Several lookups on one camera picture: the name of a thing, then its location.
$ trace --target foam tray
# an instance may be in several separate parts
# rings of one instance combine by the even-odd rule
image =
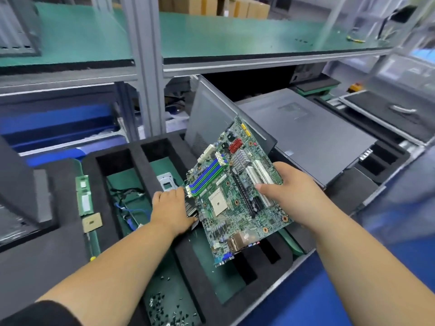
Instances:
[[[177,172],[185,180],[185,174],[196,163],[196,158],[190,153],[183,137],[183,132],[173,132],[97,151],[84,158],[83,171],[84,174],[89,175],[94,210],[101,213],[104,224],[97,229],[101,251],[122,238],[106,185],[106,176],[134,168],[148,196],[151,197],[154,192],[161,191],[161,187],[150,162],[169,157]],[[305,228],[292,223],[287,230],[305,253],[314,248],[312,237]],[[272,285],[282,282],[307,257],[302,255],[295,257],[294,260],[290,247],[278,233],[270,235],[263,241],[263,245],[243,250],[232,261],[247,285],[224,304],[218,300],[188,240],[188,235],[181,235],[174,241],[172,249],[201,319],[199,325],[225,326],[239,322],[267,296]],[[151,326],[142,301],[130,325]]]

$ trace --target white sticker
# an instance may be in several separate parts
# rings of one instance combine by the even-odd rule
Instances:
[[[82,208],[83,208],[84,212],[89,212],[90,211],[89,198],[90,198],[90,193],[85,194],[84,196],[82,196]]]
[[[222,183],[222,181],[223,180],[225,180],[227,178],[227,175],[226,174],[224,174],[217,182],[216,182],[216,185],[219,185],[219,184],[221,184]]]

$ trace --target processor chip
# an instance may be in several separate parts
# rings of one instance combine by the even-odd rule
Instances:
[[[217,189],[212,194],[210,194],[209,200],[216,216],[218,216],[220,213],[228,208],[227,202],[225,201],[224,195],[222,194],[222,191],[220,189]]]

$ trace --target green circuit board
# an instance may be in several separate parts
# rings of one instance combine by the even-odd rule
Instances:
[[[188,171],[185,187],[195,199],[215,266],[292,222],[275,201],[255,189],[256,183],[281,184],[282,179],[236,117]]]

